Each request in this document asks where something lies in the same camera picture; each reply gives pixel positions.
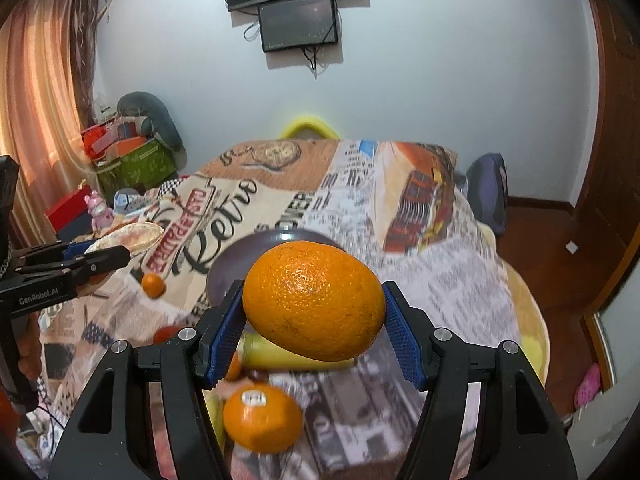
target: metal screw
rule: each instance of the metal screw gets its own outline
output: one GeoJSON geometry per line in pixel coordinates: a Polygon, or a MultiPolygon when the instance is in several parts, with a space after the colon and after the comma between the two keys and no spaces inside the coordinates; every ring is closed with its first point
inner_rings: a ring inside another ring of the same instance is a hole
{"type": "Polygon", "coordinates": [[[451,332],[446,328],[437,328],[433,333],[438,341],[448,341],[451,339],[451,332]]]}
{"type": "Polygon", "coordinates": [[[124,339],[118,339],[114,344],[111,345],[111,351],[114,354],[119,354],[124,352],[127,349],[127,342],[124,339]]]}
{"type": "Polygon", "coordinates": [[[193,339],[196,337],[196,330],[188,326],[187,328],[183,328],[178,332],[178,337],[183,341],[188,341],[189,339],[193,339]]]}
{"type": "Polygon", "coordinates": [[[504,348],[504,351],[507,352],[507,354],[517,354],[518,350],[520,350],[518,343],[515,341],[505,341],[502,343],[502,348],[504,348]]]}

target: purple plate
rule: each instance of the purple plate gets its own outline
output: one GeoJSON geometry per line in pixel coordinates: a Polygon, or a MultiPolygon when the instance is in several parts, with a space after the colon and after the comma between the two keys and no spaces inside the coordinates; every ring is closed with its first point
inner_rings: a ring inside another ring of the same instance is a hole
{"type": "Polygon", "coordinates": [[[257,231],[235,241],[213,262],[207,274],[207,295],[211,306],[222,303],[234,280],[244,280],[255,261],[277,245],[306,240],[342,249],[330,238],[306,229],[257,231]]]}

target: pink slipper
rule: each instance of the pink slipper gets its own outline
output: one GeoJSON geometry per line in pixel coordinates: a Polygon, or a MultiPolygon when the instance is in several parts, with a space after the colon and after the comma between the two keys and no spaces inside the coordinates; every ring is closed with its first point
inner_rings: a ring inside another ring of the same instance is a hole
{"type": "Polygon", "coordinates": [[[600,391],[600,367],[597,364],[593,364],[587,370],[584,375],[584,379],[578,386],[574,395],[574,407],[576,410],[586,406],[600,391]]]}

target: wooden door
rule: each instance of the wooden door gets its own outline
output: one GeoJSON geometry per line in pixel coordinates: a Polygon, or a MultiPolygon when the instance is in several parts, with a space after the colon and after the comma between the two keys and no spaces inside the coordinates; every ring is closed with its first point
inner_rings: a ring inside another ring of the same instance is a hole
{"type": "Polygon", "coordinates": [[[640,49],[607,0],[590,0],[600,58],[598,121],[575,209],[583,238],[611,269],[589,313],[609,301],[640,245],[640,49]]]}

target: newspaper print fabric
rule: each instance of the newspaper print fabric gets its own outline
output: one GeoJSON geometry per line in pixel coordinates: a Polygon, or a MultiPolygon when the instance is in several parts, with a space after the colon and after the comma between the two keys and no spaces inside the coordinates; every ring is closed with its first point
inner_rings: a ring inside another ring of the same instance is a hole
{"type": "MultiPolygon", "coordinates": [[[[164,228],[154,247],[91,298],[67,302],[47,318],[47,384],[56,409],[73,410],[111,342],[140,346],[162,326],[194,324],[211,307],[205,289],[212,263],[236,240],[266,228],[329,237],[381,281],[395,280],[436,326],[466,341],[519,341],[504,267],[453,184],[453,158],[437,146],[351,140],[247,142],[223,153],[182,181],[176,198],[147,213],[164,228]],[[142,293],[145,272],[166,280],[160,300],[142,293]]],[[[402,377],[384,330],[353,368],[271,374],[270,382],[305,410],[304,434],[278,455],[234,446],[233,478],[394,478],[424,394],[402,377]]],[[[471,385],[454,478],[468,468],[478,399],[471,385]]],[[[168,454],[167,446],[159,449],[168,454]]],[[[160,462],[171,478],[170,456],[160,462]]]]}

